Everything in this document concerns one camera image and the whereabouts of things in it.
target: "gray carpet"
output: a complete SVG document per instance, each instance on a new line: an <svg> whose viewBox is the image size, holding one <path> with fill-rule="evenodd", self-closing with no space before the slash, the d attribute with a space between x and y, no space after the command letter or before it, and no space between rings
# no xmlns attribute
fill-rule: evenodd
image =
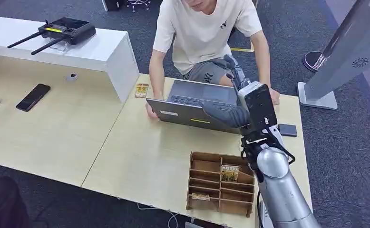
<svg viewBox="0 0 370 228"><path fill-rule="evenodd" d="M98 28L126 30L140 72L148 73L158 2L151 4L150 11L139 7L137 13L127 8L105 13L100 0L80 1L76 9L76 2L0 0L0 16L29 20L69 16L92 21ZM260 0L258 12L271 49L273 87L282 94L296 95L297 82L313 76L302 65L302 56L323 49L336 22L324 0ZM230 46L240 48L247 47L246 42L240 33L229 41ZM245 73L256 79L251 53L233 55ZM171 54L164 66L167 75L178 76ZM336 111L301 108L314 213L323 227L370 228L370 89L364 77L358 76L335 95ZM53 227L86 227L86 223L93 224L87 227L165 227L169 218L163 211L140 213L133 203L56 181L3 167L0 171L12 173L21 183L31 216L55 198L66 201L44 214Z"/></svg>

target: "card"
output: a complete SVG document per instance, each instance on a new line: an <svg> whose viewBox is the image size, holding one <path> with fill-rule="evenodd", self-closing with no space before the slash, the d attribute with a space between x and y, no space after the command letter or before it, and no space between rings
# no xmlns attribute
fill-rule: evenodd
<svg viewBox="0 0 370 228"><path fill-rule="evenodd" d="M191 197L195 200L206 200L210 201L210 196L205 193L192 193Z"/></svg>
<svg viewBox="0 0 370 228"><path fill-rule="evenodd" d="M136 84L135 97L144 98L147 96L148 84Z"/></svg>
<svg viewBox="0 0 370 228"><path fill-rule="evenodd" d="M235 165L222 165L221 171L222 181L237 181L240 167Z"/></svg>

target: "gray shorts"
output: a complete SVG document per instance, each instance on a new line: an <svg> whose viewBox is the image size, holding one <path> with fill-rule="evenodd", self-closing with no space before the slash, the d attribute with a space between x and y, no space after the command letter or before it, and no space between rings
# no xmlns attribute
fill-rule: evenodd
<svg viewBox="0 0 370 228"><path fill-rule="evenodd" d="M184 79L196 82L219 84L220 79L226 73L231 73L222 58L214 58L205 62L197 63L191 71L183 75Z"/></svg>

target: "laptop keyboard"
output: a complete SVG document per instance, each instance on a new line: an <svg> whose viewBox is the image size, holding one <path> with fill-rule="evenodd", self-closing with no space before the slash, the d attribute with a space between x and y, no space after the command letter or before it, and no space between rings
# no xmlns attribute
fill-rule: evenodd
<svg viewBox="0 0 370 228"><path fill-rule="evenodd" d="M201 99L196 99L196 98L190 98L190 97L185 97L185 96L171 96L171 102L178 103L178 104L183 104L183 105L193 105L193 106L198 106L202 107L202 102L203 100ZM213 105L220 110L223 111L231 111L235 109L235 105L233 104L226 104L226 103L220 103L220 102L213 102Z"/></svg>

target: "white t-shirt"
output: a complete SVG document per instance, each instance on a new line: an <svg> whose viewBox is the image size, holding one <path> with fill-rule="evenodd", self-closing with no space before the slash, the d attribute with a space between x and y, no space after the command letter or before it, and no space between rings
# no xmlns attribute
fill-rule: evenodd
<svg viewBox="0 0 370 228"><path fill-rule="evenodd" d="M234 26L246 37L262 30L251 0L217 0L210 15L184 0L163 0L153 49L166 53L175 34L173 62L184 75L196 63L231 54L227 41Z"/></svg>

